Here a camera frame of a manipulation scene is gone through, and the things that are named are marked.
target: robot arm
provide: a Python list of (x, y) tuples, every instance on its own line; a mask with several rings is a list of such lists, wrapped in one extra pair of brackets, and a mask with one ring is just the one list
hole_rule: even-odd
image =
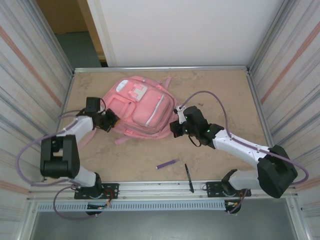
[(199, 146), (205, 145), (226, 151), (255, 168), (251, 171), (236, 169), (230, 171), (223, 178), (224, 181), (227, 180), (224, 186), (225, 192), (250, 188), (263, 189), (268, 195), (280, 198), (298, 176), (293, 164), (267, 154), (273, 153), (288, 159), (289, 157), (282, 147), (278, 145), (271, 148), (261, 146), (232, 133), (230, 137), (222, 126), (209, 124), (196, 106), (188, 108), (178, 106), (175, 112), (178, 114), (179, 120), (170, 123), (170, 129), (175, 138), (184, 134), (188, 135), (190, 140), (191, 137), (195, 137), (199, 141)]
[(95, 172), (80, 165), (78, 143), (89, 132), (99, 127), (106, 132), (119, 118), (100, 107), (100, 98), (87, 97), (86, 108), (64, 128), (64, 132), (41, 142), (40, 172), (44, 177), (68, 178), (88, 191), (91, 197), (101, 194), (101, 179)]

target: backpack strap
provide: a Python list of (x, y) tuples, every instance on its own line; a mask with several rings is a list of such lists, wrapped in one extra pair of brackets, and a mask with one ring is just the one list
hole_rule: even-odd
[(130, 137), (130, 136), (124, 136), (124, 137), (122, 137), (122, 138), (114, 141), (114, 143), (115, 143), (116, 145), (120, 145), (120, 144), (123, 144), (124, 142), (128, 141), (129, 139), (132, 139), (132, 137)]
[(168, 76), (167, 79), (166, 79), (166, 81), (165, 81), (165, 84), (164, 84), (164, 86), (163, 86), (164, 89), (168, 89), (171, 80), (172, 80), (172, 77)]

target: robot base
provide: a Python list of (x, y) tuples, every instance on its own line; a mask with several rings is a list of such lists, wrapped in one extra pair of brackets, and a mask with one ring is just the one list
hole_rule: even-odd
[(91, 197), (86, 189), (89, 189), (89, 187), (77, 189), (74, 193), (74, 199), (117, 199), (119, 193), (119, 183), (102, 183), (102, 193), (97, 197)]
[[(206, 193), (208, 198), (225, 198), (225, 197), (238, 197), (240, 195), (239, 190), (233, 190), (232, 192), (226, 193), (226, 191), (223, 188), (223, 182), (222, 181), (208, 181), (205, 183)], [(245, 195), (246, 197), (251, 196), (251, 190), (249, 189)]]

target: purple marker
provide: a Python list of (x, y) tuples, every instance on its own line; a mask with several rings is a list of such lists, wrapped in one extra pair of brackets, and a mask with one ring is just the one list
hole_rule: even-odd
[(164, 167), (166, 167), (166, 166), (168, 166), (168, 165), (170, 165), (170, 164), (175, 164), (175, 163), (178, 162), (178, 161), (179, 161), (179, 159), (174, 159), (174, 160), (171, 160), (171, 161), (162, 163), (162, 164), (156, 166), (155, 169), (162, 169), (162, 168), (164, 168)]

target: beige tabletop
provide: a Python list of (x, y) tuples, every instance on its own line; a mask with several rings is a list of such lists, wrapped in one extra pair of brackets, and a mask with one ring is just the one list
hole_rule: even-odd
[[(214, 92), (228, 114), (230, 131), (248, 141), (265, 145), (265, 137), (243, 70), (139, 71), (76, 73), (66, 111), (80, 110), (86, 97), (103, 97), (121, 78), (143, 76), (165, 82), (172, 77), (168, 90), (182, 103), (200, 90)], [(225, 126), (218, 102), (209, 94), (199, 94), (187, 106), (197, 106), (209, 123)], [(63, 125), (70, 123), (66, 119)], [(164, 139), (130, 139), (122, 145), (122, 136), (97, 130), (93, 139), (80, 151), (81, 165), (100, 174), (102, 181), (181, 181), (187, 180), (187, 164), (193, 180), (221, 179), (229, 170), (251, 170), (246, 162), (227, 152), (207, 146), (195, 147), (187, 136)], [(156, 169), (173, 159), (180, 161)]]

